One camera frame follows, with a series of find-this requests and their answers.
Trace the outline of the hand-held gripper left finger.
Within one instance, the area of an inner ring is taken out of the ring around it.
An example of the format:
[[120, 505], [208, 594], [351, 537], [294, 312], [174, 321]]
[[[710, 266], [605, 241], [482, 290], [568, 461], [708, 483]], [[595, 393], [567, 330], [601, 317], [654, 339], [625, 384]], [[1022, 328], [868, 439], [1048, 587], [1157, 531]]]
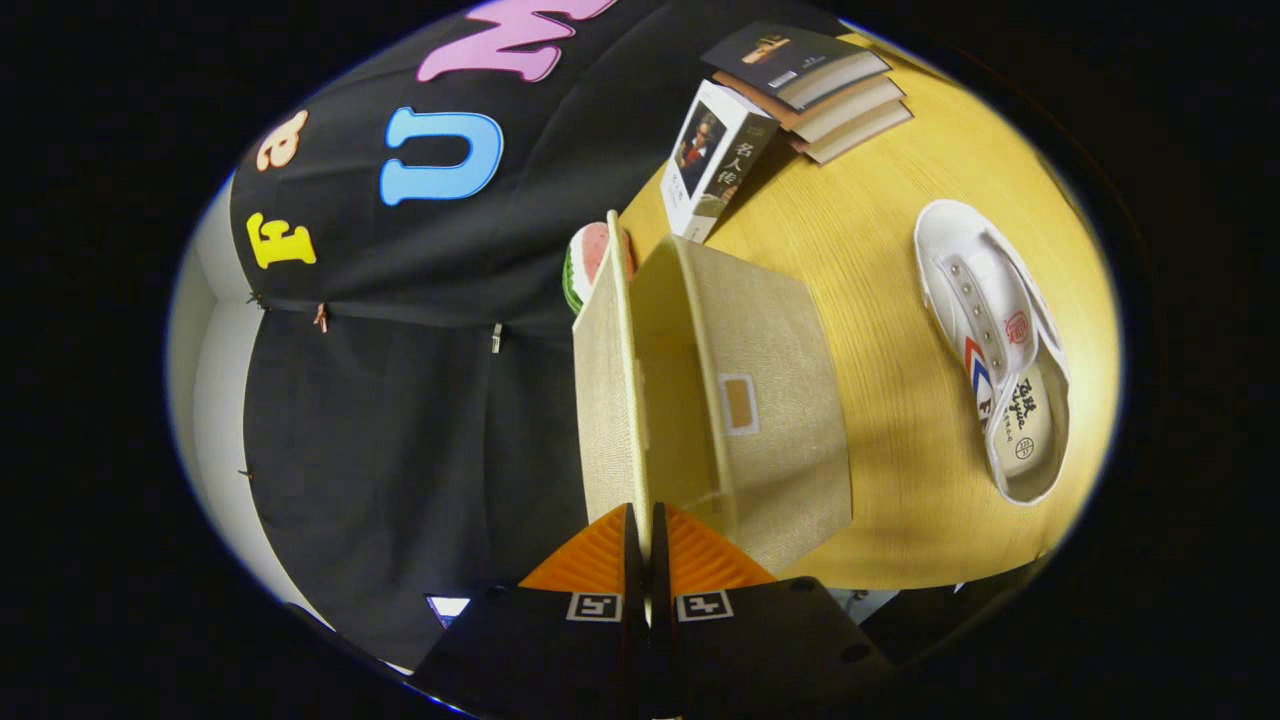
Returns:
[[472, 597], [410, 678], [475, 719], [639, 719], [643, 556], [634, 510], [595, 520], [517, 584]]

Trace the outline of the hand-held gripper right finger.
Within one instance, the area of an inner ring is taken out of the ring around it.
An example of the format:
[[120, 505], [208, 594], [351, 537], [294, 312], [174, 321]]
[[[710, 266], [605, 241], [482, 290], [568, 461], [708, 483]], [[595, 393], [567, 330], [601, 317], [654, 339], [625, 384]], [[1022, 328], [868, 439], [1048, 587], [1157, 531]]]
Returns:
[[893, 664], [813, 577], [780, 579], [658, 503], [650, 570], [655, 719], [829, 719]]

